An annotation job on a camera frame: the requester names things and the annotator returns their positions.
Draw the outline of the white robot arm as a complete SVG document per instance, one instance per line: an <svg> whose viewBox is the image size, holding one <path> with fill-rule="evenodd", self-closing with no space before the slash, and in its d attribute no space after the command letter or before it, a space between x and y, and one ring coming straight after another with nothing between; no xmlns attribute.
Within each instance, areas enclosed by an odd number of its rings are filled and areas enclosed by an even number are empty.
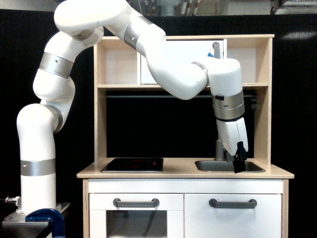
<svg viewBox="0 0 317 238"><path fill-rule="evenodd" d="M16 121L21 161L20 213L56 208L53 136L64 126L74 99L70 73L76 57L99 43L105 29L144 56L155 82L171 95L189 100L210 87L220 140L233 157L234 171L244 171L248 139L237 60L202 56L176 68L162 52L165 32L124 0L66 0L56 8L54 22L58 32L48 41L33 82L40 102L25 106Z"/></svg>

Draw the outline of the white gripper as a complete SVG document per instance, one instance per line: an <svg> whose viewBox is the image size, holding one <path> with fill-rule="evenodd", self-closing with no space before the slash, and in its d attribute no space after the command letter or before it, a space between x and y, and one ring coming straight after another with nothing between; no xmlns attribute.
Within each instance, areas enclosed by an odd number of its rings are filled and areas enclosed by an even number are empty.
<svg viewBox="0 0 317 238"><path fill-rule="evenodd" d="M233 161L234 173L244 172L246 170L246 152L248 152L248 139L244 118L241 117L234 121L216 119L216 125L224 148L231 156L235 155Z"/></svg>

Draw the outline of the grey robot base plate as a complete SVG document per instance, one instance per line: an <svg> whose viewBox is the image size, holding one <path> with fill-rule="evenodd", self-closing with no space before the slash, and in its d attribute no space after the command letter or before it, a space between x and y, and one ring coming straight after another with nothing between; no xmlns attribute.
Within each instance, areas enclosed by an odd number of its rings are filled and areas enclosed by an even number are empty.
<svg viewBox="0 0 317 238"><path fill-rule="evenodd" d="M34 215L41 217L41 220L30 220L27 221L26 217L28 213L23 212L21 209L16 209L13 213L9 214L2 221L3 226L33 226L33 227L47 227L50 224L48 219L45 219L45 216L59 213L64 218L68 215L68 209L70 207L69 202L57 203L53 212L53 208L40 209L39 211L33 212Z"/></svg>

